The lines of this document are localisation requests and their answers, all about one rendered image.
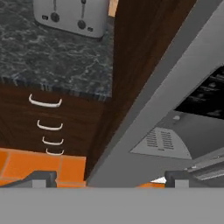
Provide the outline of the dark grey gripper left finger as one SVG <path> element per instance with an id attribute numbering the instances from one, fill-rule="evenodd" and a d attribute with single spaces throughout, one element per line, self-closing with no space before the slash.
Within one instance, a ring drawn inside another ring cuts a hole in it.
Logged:
<path id="1" fill-rule="evenodd" d="M 27 177 L 11 182 L 9 184 L 1 185 L 1 188 L 49 188 L 56 187 L 56 171 L 33 171 Z"/>

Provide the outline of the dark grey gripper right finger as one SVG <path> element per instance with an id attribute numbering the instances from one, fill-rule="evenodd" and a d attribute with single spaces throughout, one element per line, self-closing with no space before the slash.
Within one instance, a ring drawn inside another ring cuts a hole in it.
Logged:
<path id="1" fill-rule="evenodd" d="M 178 187 L 218 187 L 217 183 L 209 180 L 199 180 L 187 171 L 166 171 L 164 173 L 166 179 L 165 186 L 169 188 Z"/>

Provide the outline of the dark wood drawer cabinet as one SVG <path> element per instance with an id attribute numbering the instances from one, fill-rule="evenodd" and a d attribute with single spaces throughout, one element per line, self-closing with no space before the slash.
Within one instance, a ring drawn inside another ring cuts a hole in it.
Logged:
<path id="1" fill-rule="evenodd" d="M 29 95 L 38 102 L 56 103 L 58 108 L 44 108 L 29 102 Z M 22 151 L 59 153 L 85 157 L 94 138 L 102 115 L 103 104 L 68 94 L 59 94 L 28 87 L 0 84 L 0 147 Z M 40 129 L 37 120 L 49 127 L 63 128 L 59 131 Z M 46 141 L 64 143 L 60 146 L 42 143 Z"/>

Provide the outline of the grey fridge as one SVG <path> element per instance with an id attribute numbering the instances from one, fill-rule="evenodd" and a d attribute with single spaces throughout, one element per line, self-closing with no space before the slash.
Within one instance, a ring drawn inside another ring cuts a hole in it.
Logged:
<path id="1" fill-rule="evenodd" d="M 89 187 L 135 187 L 187 165 L 183 158 L 133 153 L 133 148 L 221 63 L 224 0 L 197 0 L 100 156 Z"/>

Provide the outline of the dark wood tall side panel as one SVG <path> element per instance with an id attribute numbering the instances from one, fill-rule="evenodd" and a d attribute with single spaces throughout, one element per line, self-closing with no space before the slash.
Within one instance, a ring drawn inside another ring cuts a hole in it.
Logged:
<path id="1" fill-rule="evenodd" d="M 119 0 L 114 22 L 112 97 L 104 103 L 88 178 L 197 0 Z"/>

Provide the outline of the silver four-slot toaster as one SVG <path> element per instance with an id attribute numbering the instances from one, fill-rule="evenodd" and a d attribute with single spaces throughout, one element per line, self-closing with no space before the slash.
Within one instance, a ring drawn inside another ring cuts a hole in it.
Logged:
<path id="1" fill-rule="evenodd" d="M 37 22 L 94 39 L 101 38 L 109 16 L 109 0 L 33 0 Z"/>

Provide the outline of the tan wooden board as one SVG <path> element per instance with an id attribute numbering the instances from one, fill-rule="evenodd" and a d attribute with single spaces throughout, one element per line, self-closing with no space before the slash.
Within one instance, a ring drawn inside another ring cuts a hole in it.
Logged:
<path id="1" fill-rule="evenodd" d="M 109 10 L 108 14 L 113 17 L 116 14 L 116 9 L 119 0 L 109 0 Z"/>

